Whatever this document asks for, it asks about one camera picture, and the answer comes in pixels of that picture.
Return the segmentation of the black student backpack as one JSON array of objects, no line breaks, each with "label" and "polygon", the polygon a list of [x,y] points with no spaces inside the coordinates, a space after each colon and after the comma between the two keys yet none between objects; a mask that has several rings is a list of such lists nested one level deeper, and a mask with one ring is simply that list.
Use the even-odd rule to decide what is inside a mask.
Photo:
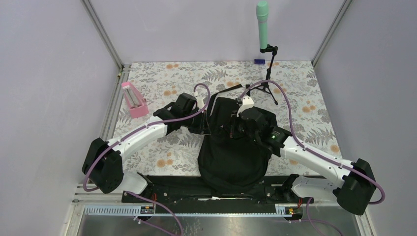
[{"label": "black student backpack", "polygon": [[202,180],[218,193],[242,193],[258,184],[272,156],[267,148],[247,136],[233,139],[223,128],[238,110],[235,100],[213,94],[208,103],[210,134],[203,139],[198,155]]}]

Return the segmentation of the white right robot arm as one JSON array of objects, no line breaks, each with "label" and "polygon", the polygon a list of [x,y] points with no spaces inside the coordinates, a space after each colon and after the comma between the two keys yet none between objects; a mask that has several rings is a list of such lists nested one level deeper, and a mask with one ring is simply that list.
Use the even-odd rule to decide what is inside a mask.
[{"label": "white right robot arm", "polygon": [[257,107],[232,113],[230,128],[232,138],[249,138],[270,153],[294,160],[321,175],[291,175],[282,189],[284,200],[293,203],[300,197],[312,197],[335,201],[355,215],[363,215],[371,203],[377,187],[367,161],[339,159],[297,141],[292,132],[277,125],[273,113]]}]

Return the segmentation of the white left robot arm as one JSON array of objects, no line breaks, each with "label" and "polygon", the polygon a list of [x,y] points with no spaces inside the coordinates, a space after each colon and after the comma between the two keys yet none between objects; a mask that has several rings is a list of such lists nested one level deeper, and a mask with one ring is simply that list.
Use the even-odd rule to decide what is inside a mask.
[{"label": "white left robot arm", "polygon": [[123,163],[147,144],[181,127],[198,124],[206,108],[202,96],[182,93],[132,131],[107,141],[93,140],[82,165],[86,180],[91,180],[95,189],[104,194],[122,190],[132,192],[140,202],[147,202],[152,197],[152,188],[142,175],[125,171]]}]

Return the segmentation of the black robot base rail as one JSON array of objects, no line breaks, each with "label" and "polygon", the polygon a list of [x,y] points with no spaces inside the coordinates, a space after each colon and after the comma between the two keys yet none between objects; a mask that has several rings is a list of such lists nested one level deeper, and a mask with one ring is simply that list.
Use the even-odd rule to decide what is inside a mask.
[{"label": "black robot base rail", "polygon": [[290,176],[265,176],[243,192],[221,193],[201,177],[146,176],[149,184],[140,195],[159,202],[175,214],[267,214],[276,205],[297,208],[308,198],[298,197],[290,188]]}]

